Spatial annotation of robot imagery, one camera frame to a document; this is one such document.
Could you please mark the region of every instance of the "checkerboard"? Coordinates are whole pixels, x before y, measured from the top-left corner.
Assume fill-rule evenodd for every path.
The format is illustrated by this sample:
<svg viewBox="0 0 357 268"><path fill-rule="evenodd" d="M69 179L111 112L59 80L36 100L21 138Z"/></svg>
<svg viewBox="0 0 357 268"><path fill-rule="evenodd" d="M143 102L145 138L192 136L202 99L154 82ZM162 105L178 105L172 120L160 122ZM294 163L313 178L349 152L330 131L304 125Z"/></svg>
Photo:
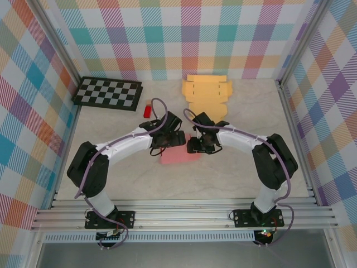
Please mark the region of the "checkerboard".
<svg viewBox="0 0 357 268"><path fill-rule="evenodd" d="M77 105L136 111L141 82L83 77L73 102Z"/></svg>

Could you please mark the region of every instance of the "beige floor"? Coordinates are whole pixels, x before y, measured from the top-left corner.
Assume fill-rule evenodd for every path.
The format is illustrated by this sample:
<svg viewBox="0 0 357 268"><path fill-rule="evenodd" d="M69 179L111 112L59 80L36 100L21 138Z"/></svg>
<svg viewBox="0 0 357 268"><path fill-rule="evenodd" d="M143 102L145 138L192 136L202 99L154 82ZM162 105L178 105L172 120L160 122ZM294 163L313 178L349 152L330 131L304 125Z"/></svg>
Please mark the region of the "beige floor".
<svg viewBox="0 0 357 268"><path fill-rule="evenodd" d="M153 97L163 99L169 110L184 121L182 130L194 133L192 125L182 115L188 103L181 94L181 81L143 82L136 112L82 107L65 170L81 143L110 141L144 122L145 100ZM233 95L227 105L226 121L259 135L278 133L296 156L273 80L234 80ZM159 113L163 111L159 103L156 109ZM229 147L216 155L202 155L198 161L175 165L161 165L158 156L150 156L148 150L141 151L113 166L105 187L112 199L254 198L259 188L252 156ZM73 199L76 191L64 175L57 198ZM291 197L307 196L306 183L299 169L292 178Z"/></svg>

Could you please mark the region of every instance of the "plaid backdrop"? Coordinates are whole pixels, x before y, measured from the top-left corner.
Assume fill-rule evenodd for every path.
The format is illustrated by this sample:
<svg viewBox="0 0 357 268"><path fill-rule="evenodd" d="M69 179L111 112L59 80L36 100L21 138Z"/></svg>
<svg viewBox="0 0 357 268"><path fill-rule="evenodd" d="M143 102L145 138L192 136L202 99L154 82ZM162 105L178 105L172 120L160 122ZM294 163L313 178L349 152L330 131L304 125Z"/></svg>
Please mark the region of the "plaid backdrop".
<svg viewBox="0 0 357 268"><path fill-rule="evenodd" d="M25 0L0 1L0 267L19 267L72 125L76 86Z"/></svg>
<svg viewBox="0 0 357 268"><path fill-rule="evenodd" d="M312 3L307 0L41 2L82 74L133 80L186 79L187 74L197 73L271 78L287 41L295 39L291 33L303 5Z"/></svg>
<svg viewBox="0 0 357 268"><path fill-rule="evenodd" d="M357 267L357 0L333 2L287 86L313 179Z"/></svg>

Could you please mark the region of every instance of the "purple cable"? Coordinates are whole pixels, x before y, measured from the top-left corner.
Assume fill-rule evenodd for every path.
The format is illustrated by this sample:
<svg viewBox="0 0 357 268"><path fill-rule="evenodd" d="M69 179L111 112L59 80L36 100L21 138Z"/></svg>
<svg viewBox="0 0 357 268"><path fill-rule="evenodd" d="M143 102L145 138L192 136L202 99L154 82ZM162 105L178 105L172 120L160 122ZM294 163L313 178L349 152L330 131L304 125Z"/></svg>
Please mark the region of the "purple cable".
<svg viewBox="0 0 357 268"><path fill-rule="evenodd" d="M275 203L277 203L278 201L280 200L284 200L286 199L289 195L290 195L290 191L291 191L291 182L290 182L290 176L289 176L289 173L288 173L288 170L286 169L286 166L284 164L284 161L283 159L280 157L279 153L275 150L275 148L269 144L267 141L263 140L262 138L259 138L258 136L254 135L254 134L251 134L249 132L245 132L243 130L238 130L238 129L232 129L232 128L229 128L229 127L215 127L215 126L204 126L204 125L201 125L199 123L196 123L194 122L193 120L191 120L188 115L186 114L186 112L190 112L193 116L196 117L196 114L191 111L190 109L187 109L185 108L184 109L184 116L186 117L187 120L189 120L192 124L194 124L195 126L198 126L198 127L203 127L203 128L211 128L211 129L215 129L215 130L228 130L228 131L234 131L234 132L237 132L239 134L242 134L242 135L245 135L247 137L250 137L250 138L254 138L254 139L257 139L258 141L264 143L265 145L267 145L271 150L272 152L276 155L276 158L278 159L281 167L283 168L283 171L284 171L284 174L285 174L285 177L286 177L286 181L287 181L287 184L288 184L288 189L287 189L287 192L284 196L282 197L279 197L277 198L276 200L274 200ZM292 213L292 217L291 217L291 222L288 226L288 228L286 229L285 233L276 241L272 242L271 244L275 244L276 242L280 241L284 236L285 234L291 229L292 227L292 224L294 222L294 218L295 218L295 214L294 214L294 210L292 207L290 207L289 205L286 205L286 204L278 204L280 205L281 207L288 207L290 210L291 210L291 213Z"/></svg>
<svg viewBox="0 0 357 268"><path fill-rule="evenodd" d="M120 137L120 138L118 138L118 139L112 141L111 143L109 143L107 146L104 146L103 148L101 148L101 149L90 159L90 161L89 161L89 163L88 163L88 165L87 165L87 167L86 167L86 169L85 169L85 172L84 172L84 175L83 175L83 179L82 179L82 182L81 182L81 184L80 184L80 186L79 186L78 192L77 192L76 195L74 196L75 199L78 198L78 197L81 195L81 193L82 193L83 186L84 186L85 181L86 181L86 179L87 179L89 169L90 169L90 167L92 166L94 160L98 157L98 155L100 155L100 153L102 153L105 149L107 149L107 147L111 147L111 146L113 146L114 144L116 144L117 142L123 141L123 140L125 140L125 139L127 139L127 138L138 137L138 136L143 136L143 135L148 135L148 134L150 134L150 133L152 133L152 132L158 131L160 128L163 127L163 125L166 123L167 115L168 115L168 113L167 113L167 112L168 112L168 111L167 111L167 106L166 106L165 102L163 102L163 100L161 100L161 99L159 99L159 98L153 98L153 99L151 100L151 106L152 106L153 112L154 112L154 107L153 107L153 102L154 102L154 101L159 101L159 102L161 102L162 105L163 105L163 107L164 107L164 109L165 109L165 117L164 117L162 123L161 123L157 128L155 128L155 129L153 129L153 130L150 130L150 131L147 131L147 132L144 132L144 133L137 133L137 134L134 134L134 135L126 135L126 136L124 136L124 137ZM114 223L114 224L117 224L117 225L123 227L123 228L126 230L126 235L125 235L124 239L123 239L122 241L116 243L116 244L115 244L114 246L112 246L111 248L116 248L116 247L120 246L121 244L123 244L124 241L125 241L125 240L128 238L128 236L129 236L129 229L128 229L128 227L125 226L123 223L114 221L114 220L112 220L112 219L107 218L106 216L101 215L101 214L93 207L93 205L89 202L89 200L88 200L87 197L84 197L84 200L85 200L86 203L92 208L92 210L94 211L94 213L97 214L100 218L105 219L105 220L108 221L108 222L112 222L112 223ZM100 246L102 246L102 248L109 249L109 248L104 247L104 246L102 245L102 240L99 241L99 244L100 244Z"/></svg>
<svg viewBox="0 0 357 268"><path fill-rule="evenodd" d="M98 152L95 153L95 155L90 159L85 171L84 171L84 175L83 175L83 179L82 179L82 182L80 183L80 186L78 188L78 192L76 193L76 195L74 196L75 199L77 199L81 193L82 193L82 190L83 190L83 187L84 187L84 184L85 184L85 181L87 180L87 176L88 176L88 172L89 172L89 169L90 167L92 166L94 160L104 151L107 149L107 147L111 147L113 146L114 144L118 143L119 141L123 141L127 138L132 138L133 136L134 137L138 137L138 136L143 136L143 135L148 135L148 134L151 134L152 132L155 132L155 131L158 131L160 128L163 127L163 125L166 123L166 120L167 120L167 106L165 104L165 102L163 102L161 99L159 98L153 98L151 100L151 106L152 106L152 110L154 111L154 108L153 108L153 102L154 101L159 101L162 103L163 107L165 108L165 117L161 123L161 125L159 125L157 128L155 128L154 130L150 130L150 131L147 131L147 132L144 132L144 133L137 133L137 134L134 134L134 135L126 135L124 137L120 137L114 141L112 141L111 143L107 144L106 146L104 146L103 148L101 148Z"/></svg>

